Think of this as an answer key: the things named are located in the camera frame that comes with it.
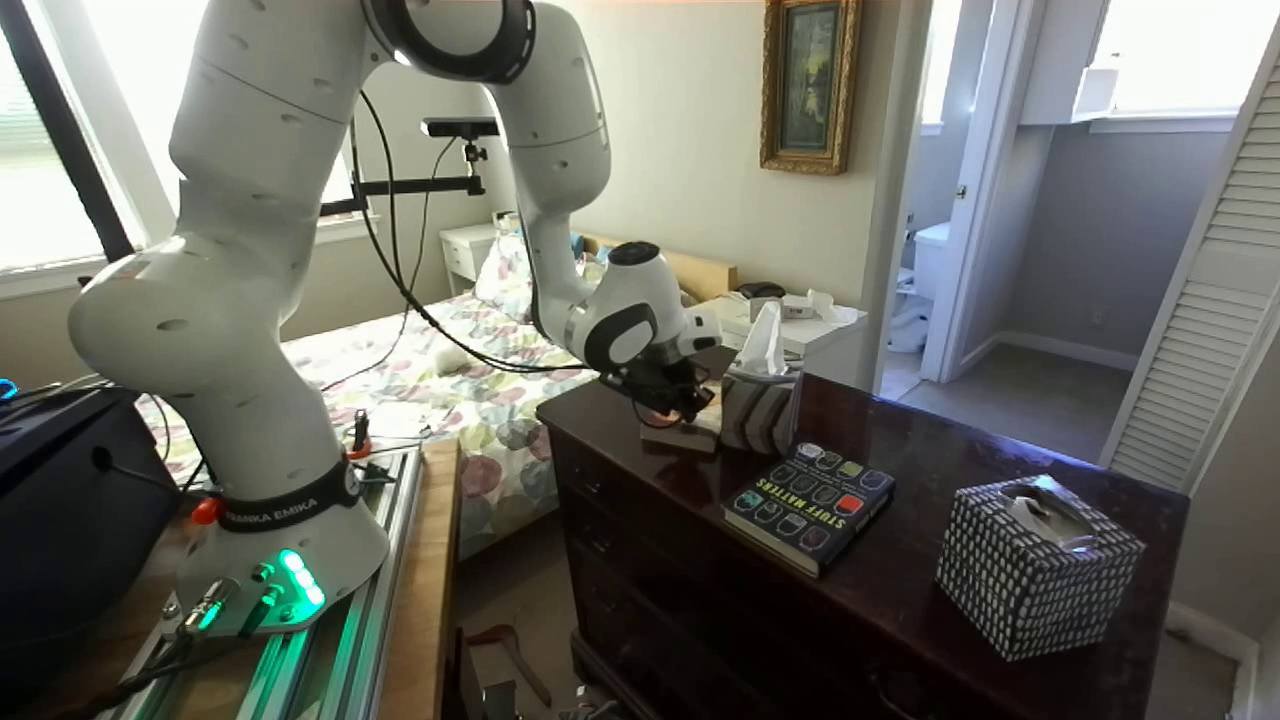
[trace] picture frame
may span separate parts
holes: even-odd
[[[858,0],[763,0],[759,164],[835,176],[848,157]]]

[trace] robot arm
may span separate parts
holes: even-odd
[[[454,67],[419,31],[429,19],[414,19],[404,3],[379,9],[379,37],[400,41],[400,61],[483,80],[494,104],[520,197],[535,328],[639,404],[674,418],[698,413],[706,395],[688,361],[695,328],[659,251],[653,244],[615,249],[590,298],[576,279],[567,215],[602,194],[611,167],[602,102],[576,19],[556,3],[520,19],[528,9],[507,0],[503,16],[493,19],[494,37],[483,45],[493,61]]]
[[[576,288],[567,214],[608,179],[608,131],[584,41],[522,0],[212,0],[173,129],[182,173],[173,241],[102,269],[74,300],[74,353],[162,395],[193,427],[218,526],[187,556],[181,602],[212,635],[310,623],[389,556],[323,395],[278,353],[300,300],[323,176],[376,66],[404,61],[493,93],[513,140],[535,324],[657,410],[693,410],[683,311],[653,249]],[[289,554],[307,603],[270,603]]]

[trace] tissue box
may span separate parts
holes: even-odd
[[[1052,476],[958,488],[937,580],[1004,662],[1099,644],[1142,546]]]

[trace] bed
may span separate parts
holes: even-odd
[[[666,256],[688,300],[733,294],[733,269],[698,256]],[[376,446],[447,436],[458,447],[458,561],[556,511],[552,447],[535,410],[595,379],[528,324],[528,260],[520,238],[503,234],[476,288],[429,303],[429,311],[471,347],[513,365],[556,373],[507,373],[471,361],[419,315],[379,315],[352,328],[289,342],[285,353],[323,392],[326,418],[347,442],[369,413]],[[182,427],[159,427],[174,481],[200,469]]]

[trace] louvered door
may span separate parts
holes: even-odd
[[[1225,173],[1114,418],[1105,466],[1192,491],[1258,353],[1280,288],[1280,66],[1275,31],[1239,114]]]

